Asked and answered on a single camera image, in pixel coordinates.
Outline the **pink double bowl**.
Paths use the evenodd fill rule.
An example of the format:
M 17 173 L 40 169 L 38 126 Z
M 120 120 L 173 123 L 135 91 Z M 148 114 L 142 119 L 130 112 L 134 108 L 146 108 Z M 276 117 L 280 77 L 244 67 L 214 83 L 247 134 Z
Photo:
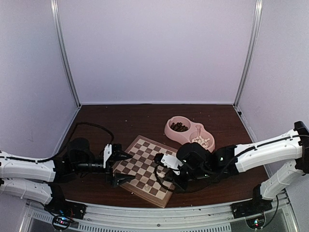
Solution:
M 172 123 L 181 122 L 184 125 L 186 125 L 189 130 L 185 132 L 176 132 L 173 131 L 170 126 Z M 180 144 L 185 143 L 191 143 L 191 140 L 195 137 L 202 136 L 203 138 L 210 138 L 208 141 L 208 148 L 205 148 L 206 150 L 209 150 L 210 152 L 215 150 L 215 140 L 211 133 L 205 130 L 204 126 L 201 123 L 195 123 L 193 121 L 190 121 L 186 117 L 183 116 L 174 116 L 171 119 L 169 119 L 165 125 L 164 129 L 165 135 L 171 139 L 174 140 Z

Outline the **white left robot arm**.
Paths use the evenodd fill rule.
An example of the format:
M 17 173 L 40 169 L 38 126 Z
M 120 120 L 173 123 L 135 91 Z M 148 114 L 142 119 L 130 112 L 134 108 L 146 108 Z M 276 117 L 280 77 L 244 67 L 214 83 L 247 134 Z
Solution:
M 103 158 L 96 159 L 85 138 L 77 138 L 67 145 L 61 158 L 34 159 L 0 153 L 0 192 L 37 201 L 51 206 L 58 214 L 66 214 L 70 207 L 59 184 L 68 183 L 79 174 L 104 174 L 106 182 L 118 187 L 135 177 L 113 171 L 113 164 L 132 158 L 120 144 L 107 144 Z

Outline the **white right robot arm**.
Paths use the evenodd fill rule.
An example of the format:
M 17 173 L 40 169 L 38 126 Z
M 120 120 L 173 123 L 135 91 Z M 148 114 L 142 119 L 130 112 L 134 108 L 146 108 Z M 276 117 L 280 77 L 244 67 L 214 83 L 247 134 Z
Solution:
M 251 144 L 230 145 L 214 152 L 198 143 L 186 143 L 175 156 L 164 154 L 160 163 L 173 171 L 171 181 L 188 193 L 189 181 L 207 179 L 207 185 L 277 161 L 285 164 L 267 181 L 258 185 L 248 201 L 248 210 L 258 213 L 284 188 L 309 172 L 309 130 L 302 121 L 277 137 Z

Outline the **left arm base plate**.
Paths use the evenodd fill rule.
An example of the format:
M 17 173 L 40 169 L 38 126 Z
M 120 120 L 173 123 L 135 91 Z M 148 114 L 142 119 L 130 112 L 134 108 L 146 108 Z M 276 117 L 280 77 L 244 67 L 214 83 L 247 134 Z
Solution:
M 45 204 L 46 211 L 54 215 L 61 215 L 72 219 L 83 219 L 86 212 L 86 205 L 75 202 L 50 202 Z

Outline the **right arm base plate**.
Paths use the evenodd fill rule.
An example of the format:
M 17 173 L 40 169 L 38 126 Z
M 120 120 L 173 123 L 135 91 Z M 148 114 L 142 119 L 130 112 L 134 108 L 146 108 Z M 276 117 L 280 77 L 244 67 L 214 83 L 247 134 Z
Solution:
M 272 201 L 262 200 L 255 202 L 253 199 L 231 204 L 234 219 L 261 214 L 272 209 Z

